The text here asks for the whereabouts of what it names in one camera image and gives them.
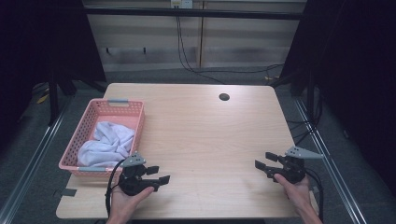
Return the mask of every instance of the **towel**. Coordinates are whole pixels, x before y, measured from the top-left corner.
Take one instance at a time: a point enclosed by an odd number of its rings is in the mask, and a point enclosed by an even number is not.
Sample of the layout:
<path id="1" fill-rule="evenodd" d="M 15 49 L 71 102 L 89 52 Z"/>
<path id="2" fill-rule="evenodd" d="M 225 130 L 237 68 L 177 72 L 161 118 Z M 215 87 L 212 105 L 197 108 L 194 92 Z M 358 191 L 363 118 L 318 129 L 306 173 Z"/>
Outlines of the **towel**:
<path id="1" fill-rule="evenodd" d="M 134 130 L 102 121 L 96 124 L 94 140 L 85 142 L 78 152 L 78 166 L 114 167 L 129 156 Z"/>

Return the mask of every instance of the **human hand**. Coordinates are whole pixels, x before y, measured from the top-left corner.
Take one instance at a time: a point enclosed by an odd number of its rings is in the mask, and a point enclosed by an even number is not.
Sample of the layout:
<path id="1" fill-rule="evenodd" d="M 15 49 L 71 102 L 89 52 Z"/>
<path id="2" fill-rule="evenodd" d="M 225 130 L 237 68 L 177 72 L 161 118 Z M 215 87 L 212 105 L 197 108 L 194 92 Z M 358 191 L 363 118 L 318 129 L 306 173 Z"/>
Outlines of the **human hand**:
<path id="1" fill-rule="evenodd" d="M 286 195 L 304 223 L 322 223 L 311 204 L 311 198 L 309 196 L 309 179 L 307 176 L 296 184 L 291 184 L 280 174 L 275 174 L 274 178 L 283 186 Z"/>
<path id="2" fill-rule="evenodd" d="M 128 196 L 120 187 L 116 186 L 111 192 L 111 209 L 107 224 L 126 223 L 132 217 L 137 205 L 153 191 L 154 187 L 148 187 L 135 196 Z"/>

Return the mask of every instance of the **laundry basket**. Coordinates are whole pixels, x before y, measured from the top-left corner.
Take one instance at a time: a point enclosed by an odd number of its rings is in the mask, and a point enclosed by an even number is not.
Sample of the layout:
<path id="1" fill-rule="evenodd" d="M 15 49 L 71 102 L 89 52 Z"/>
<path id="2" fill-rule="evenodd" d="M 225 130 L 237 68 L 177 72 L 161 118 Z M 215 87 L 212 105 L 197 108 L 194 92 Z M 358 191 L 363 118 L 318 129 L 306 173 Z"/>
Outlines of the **laundry basket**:
<path id="1" fill-rule="evenodd" d="M 92 99 L 90 100 L 79 124 L 59 162 L 59 167 L 78 176 L 109 177 L 113 167 L 78 167 L 78 152 L 81 146 L 93 139 L 96 124 L 109 121 L 124 125 L 134 130 L 134 139 L 130 153 L 136 151 L 144 123 L 144 104 L 140 101 L 123 99 Z M 121 168 L 115 176 L 120 175 Z"/>

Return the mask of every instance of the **table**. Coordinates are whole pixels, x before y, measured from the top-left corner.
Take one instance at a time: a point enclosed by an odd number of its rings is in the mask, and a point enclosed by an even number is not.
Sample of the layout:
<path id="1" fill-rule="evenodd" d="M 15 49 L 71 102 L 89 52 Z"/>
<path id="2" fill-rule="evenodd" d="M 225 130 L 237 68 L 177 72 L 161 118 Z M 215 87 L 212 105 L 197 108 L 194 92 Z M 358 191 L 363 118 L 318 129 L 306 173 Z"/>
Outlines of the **table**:
<path id="1" fill-rule="evenodd" d="M 222 93 L 230 99 L 219 98 Z M 265 86 L 126 84 L 108 86 L 104 98 L 145 103 L 138 148 L 170 175 L 139 204 L 136 219 L 295 217 L 280 185 L 254 166 L 271 151 L 293 146 L 274 89 Z M 57 209 L 60 218 L 106 217 L 107 179 L 71 175 Z"/>

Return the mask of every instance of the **black horizontal bar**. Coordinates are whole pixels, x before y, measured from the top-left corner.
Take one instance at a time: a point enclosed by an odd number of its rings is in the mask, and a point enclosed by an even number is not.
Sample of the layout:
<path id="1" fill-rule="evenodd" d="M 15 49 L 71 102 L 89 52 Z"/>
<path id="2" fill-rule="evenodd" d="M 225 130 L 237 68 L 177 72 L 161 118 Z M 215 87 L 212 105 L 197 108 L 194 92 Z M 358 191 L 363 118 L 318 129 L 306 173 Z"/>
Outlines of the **black horizontal bar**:
<path id="1" fill-rule="evenodd" d="M 209 17 L 240 18 L 299 21 L 303 13 L 265 12 L 265 11 L 230 11 L 213 9 L 186 8 L 138 8 L 138 7 L 46 7 L 46 10 L 86 13 L 91 15 L 125 15 L 125 16 L 170 16 L 170 17 Z"/>

